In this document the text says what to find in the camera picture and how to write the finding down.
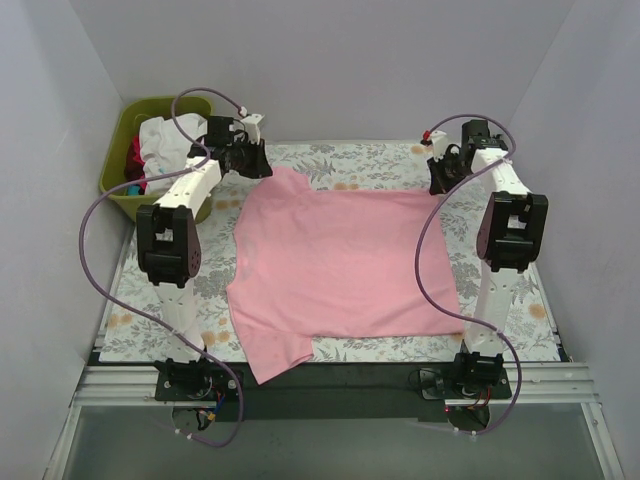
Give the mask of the pink t-shirt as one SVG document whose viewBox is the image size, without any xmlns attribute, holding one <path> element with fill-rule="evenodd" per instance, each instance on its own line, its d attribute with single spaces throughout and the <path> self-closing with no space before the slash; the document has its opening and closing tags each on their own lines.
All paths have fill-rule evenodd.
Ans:
<svg viewBox="0 0 640 480">
<path fill-rule="evenodd" d="M 315 190 L 278 167 L 234 230 L 231 320 L 255 379 L 308 361 L 317 337 L 459 334 L 436 199 L 420 190 Z"/>
</svg>

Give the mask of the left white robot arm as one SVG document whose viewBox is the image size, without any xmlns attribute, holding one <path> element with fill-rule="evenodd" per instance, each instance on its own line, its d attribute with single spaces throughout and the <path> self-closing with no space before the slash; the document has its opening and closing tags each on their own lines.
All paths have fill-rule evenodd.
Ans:
<svg viewBox="0 0 640 480">
<path fill-rule="evenodd" d="M 202 263 L 197 214 L 227 173 L 248 179 L 272 175 L 261 134 L 264 121 L 262 114 L 243 112 L 238 119 L 184 114 L 142 125 L 145 174 L 161 179 L 147 179 L 159 197 L 136 212 L 137 257 L 160 301 L 172 361 L 197 361 L 205 348 L 194 294 Z"/>
</svg>

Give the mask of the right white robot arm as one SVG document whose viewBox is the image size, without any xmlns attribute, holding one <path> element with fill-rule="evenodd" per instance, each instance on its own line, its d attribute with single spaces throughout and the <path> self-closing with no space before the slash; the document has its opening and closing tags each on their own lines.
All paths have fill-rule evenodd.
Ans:
<svg viewBox="0 0 640 480">
<path fill-rule="evenodd" d="M 433 127 L 423 133 L 421 144 L 431 149 L 430 194 L 450 195 L 479 179 L 488 198 L 476 237 L 481 282 L 474 320 L 451 367 L 454 389 L 471 398 L 506 382 L 500 351 L 505 342 L 499 333 L 506 327 L 516 283 L 539 256 L 549 202 L 516 174 L 510 133 L 492 133 L 493 121 L 486 116 L 464 118 L 459 143 Z"/>
</svg>

